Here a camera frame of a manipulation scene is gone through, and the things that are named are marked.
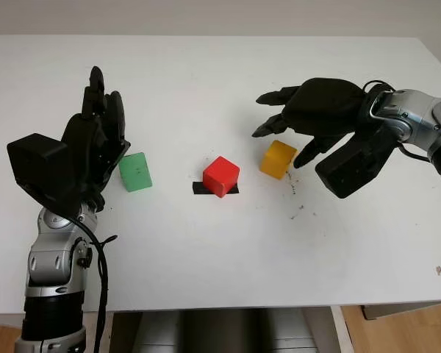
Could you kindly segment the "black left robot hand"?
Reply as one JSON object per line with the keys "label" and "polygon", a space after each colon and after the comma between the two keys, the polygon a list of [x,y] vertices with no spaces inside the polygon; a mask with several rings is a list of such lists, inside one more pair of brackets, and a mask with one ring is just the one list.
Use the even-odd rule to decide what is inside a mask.
{"label": "black left robot hand", "polygon": [[62,142],[71,151],[80,199],[96,212],[104,209],[102,191],[130,147],[125,126],[120,93],[104,92],[103,73],[94,66],[84,91],[82,111],[69,120]]}

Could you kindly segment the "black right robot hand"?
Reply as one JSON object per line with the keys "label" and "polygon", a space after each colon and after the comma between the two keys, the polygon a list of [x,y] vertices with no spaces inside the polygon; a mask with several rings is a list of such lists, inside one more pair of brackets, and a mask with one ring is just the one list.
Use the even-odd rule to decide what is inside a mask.
{"label": "black right robot hand", "polygon": [[300,168],[356,130],[365,97],[363,89],[354,83],[331,78],[312,78],[299,86],[267,92],[256,103],[281,105],[283,109],[256,128],[252,136],[277,135],[287,129],[312,136],[293,162],[295,168]]}

